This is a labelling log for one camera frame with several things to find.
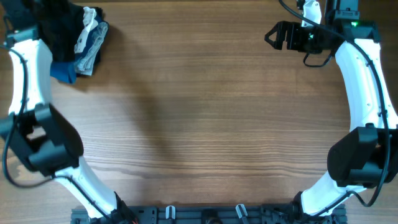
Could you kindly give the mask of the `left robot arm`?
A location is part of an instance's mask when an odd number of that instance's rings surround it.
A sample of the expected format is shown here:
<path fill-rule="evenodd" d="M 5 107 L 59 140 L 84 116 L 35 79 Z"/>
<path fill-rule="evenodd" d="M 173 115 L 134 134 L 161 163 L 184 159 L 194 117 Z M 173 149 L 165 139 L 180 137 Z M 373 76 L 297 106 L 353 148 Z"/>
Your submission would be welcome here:
<path fill-rule="evenodd" d="M 106 35 L 100 7 L 69 1 L 2 1 L 4 48 L 11 56 L 14 89 L 9 114 L 1 120 L 6 151 L 44 182 L 57 181 L 80 201 L 90 223 L 137 223 L 138 217 L 107 188 L 85 161 L 77 130 L 52 104 L 50 77 L 72 55 L 82 53 L 86 37 Z"/>

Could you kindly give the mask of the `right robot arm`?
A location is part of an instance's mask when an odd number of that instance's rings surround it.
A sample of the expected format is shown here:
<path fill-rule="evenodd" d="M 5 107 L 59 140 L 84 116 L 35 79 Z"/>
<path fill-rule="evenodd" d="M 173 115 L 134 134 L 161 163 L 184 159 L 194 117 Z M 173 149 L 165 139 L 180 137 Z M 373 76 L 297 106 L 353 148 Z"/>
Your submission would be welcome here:
<path fill-rule="evenodd" d="M 304 53 L 328 51 L 343 76 L 349 103 L 349 133 L 329 150 L 327 170 L 299 192 L 287 210 L 290 222 L 324 222 L 350 197 L 372 190 L 364 207 L 376 202 L 382 187 L 397 175 L 397 113 L 381 67 L 377 24 L 362 21 L 357 1 L 302 0 L 264 37 L 273 48 Z"/>

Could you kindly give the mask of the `black polo shirt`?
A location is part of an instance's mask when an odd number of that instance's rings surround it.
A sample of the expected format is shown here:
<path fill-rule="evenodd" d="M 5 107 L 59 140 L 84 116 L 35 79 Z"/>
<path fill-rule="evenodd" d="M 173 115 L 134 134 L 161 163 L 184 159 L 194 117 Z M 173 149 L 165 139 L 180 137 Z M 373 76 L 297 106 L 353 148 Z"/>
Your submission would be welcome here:
<path fill-rule="evenodd" d="M 83 6 L 68 0 L 37 0 L 32 1 L 32 13 L 42 28 L 53 59 L 74 61 L 74 48 L 83 30 Z"/>

